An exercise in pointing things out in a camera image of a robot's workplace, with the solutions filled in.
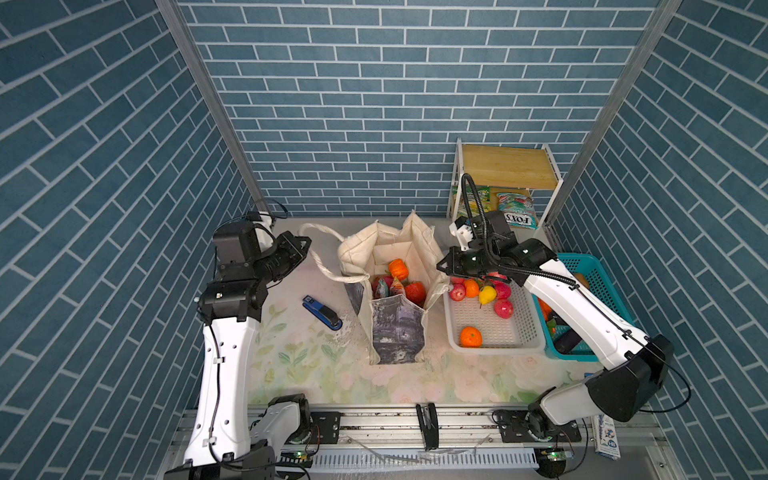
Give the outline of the red bell pepper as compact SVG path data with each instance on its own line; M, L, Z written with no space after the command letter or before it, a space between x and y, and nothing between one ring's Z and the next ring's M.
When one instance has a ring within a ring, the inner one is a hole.
M415 281L405 286L405 296L413 304L423 307L427 298L427 290L422 282Z

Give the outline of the cream canvas tote bag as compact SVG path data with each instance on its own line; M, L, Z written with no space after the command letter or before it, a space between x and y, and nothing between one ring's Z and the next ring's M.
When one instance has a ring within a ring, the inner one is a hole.
M378 221L349 236L315 223L317 230L339 241L339 271L327 268L311 252L320 272L344 286L354 314L369 341L373 365L423 362L426 358L429 309L449 289L449 278L437 269L444 257L434 228L411 213L399 228Z

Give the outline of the orange Fox's candy bag top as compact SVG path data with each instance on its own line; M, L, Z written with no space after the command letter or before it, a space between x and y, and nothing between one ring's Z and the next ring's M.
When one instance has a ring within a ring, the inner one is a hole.
M390 297L393 297L396 295L404 295L405 286L402 284L402 282L398 278L394 277L392 279L391 284L389 285L388 292Z

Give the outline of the green Fox's candy bag top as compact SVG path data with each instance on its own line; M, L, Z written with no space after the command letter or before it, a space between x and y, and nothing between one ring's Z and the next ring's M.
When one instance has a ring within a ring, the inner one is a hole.
M392 282L390 276L377 276L371 282L372 294L374 299L389 297L389 285Z

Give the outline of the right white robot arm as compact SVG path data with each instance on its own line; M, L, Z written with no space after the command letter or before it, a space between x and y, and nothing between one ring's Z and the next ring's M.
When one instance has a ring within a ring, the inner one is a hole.
M516 283L552 307L603 367L531 403L525 420L532 437L548 440L561 426L595 415L627 422L648 410L647 403L674 370L674 347L667 338L650 337L616 314L540 240L518 241L497 211L460 217L449 231L458 243L438 262L439 271L463 279L496 277Z

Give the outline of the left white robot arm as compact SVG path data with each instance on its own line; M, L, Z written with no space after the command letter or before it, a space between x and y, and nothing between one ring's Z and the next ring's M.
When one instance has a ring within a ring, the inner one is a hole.
M285 467L281 451L306 430L306 398L282 397L256 423L248 420L251 349L261 329L271 284L308 256L311 240L286 231L274 235L263 221L246 217L213 234L216 273L197 301L204 363L195 423L179 466L167 479L273 479Z

